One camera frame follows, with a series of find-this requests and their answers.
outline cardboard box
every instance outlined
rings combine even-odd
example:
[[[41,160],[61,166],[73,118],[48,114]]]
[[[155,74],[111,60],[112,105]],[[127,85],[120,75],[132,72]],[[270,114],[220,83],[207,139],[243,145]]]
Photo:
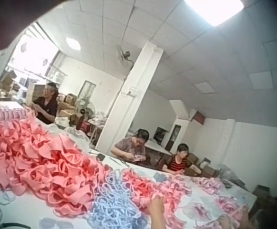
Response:
[[[68,94],[65,99],[64,102],[68,103],[69,105],[74,106],[75,102],[76,102],[77,96],[75,96],[74,94]]]
[[[60,110],[75,110],[75,107],[65,102],[59,102],[58,111]]]
[[[61,110],[59,112],[58,117],[67,117],[70,119],[70,117],[74,114],[74,110]]]

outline wall-mounted fan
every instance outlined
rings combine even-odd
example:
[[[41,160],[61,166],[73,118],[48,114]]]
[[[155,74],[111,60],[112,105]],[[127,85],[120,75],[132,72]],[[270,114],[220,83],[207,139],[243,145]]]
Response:
[[[129,60],[129,57],[131,56],[129,51],[123,52],[123,49],[121,48],[120,45],[115,46],[117,50],[117,55],[120,63],[122,64],[123,67],[128,67],[128,63],[131,64],[130,70],[132,70],[134,66],[134,62],[132,60]]]

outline light fixture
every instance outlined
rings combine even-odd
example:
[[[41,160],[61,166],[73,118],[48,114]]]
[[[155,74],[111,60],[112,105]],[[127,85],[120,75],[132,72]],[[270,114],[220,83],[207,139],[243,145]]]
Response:
[[[75,39],[73,38],[66,38],[66,43],[72,48],[72,49],[75,49],[75,50],[81,50],[81,46],[79,44],[78,41],[76,41]]]
[[[217,26],[239,13],[241,0],[185,0],[185,2],[212,26]]]

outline scissors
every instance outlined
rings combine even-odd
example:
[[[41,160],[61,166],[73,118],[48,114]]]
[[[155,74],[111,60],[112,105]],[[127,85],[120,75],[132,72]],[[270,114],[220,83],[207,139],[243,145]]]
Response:
[[[119,159],[117,159],[117,160],[115,160],[115,159],[113,159],[113,158],[111,158],[110,157],[110,159],[113,161],[113,162],[115,162],[115,163],[117,163],[117,164],[119,164],[120,166],[122,166],[122,164],[124,164],[125,166],[127,166],[128,168],[130,167],[125,161],[122,161],[122,160],[119,160]]]

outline pink fabric strip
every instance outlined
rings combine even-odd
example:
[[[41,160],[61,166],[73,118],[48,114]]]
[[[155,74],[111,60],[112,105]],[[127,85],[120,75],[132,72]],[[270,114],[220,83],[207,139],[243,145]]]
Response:
[[[32,112],[5,110],[0,120],[0,188],[15,195],[31,189],[62,216],[91,209],[108,166],[83,156],[67,136],[51,137]]]

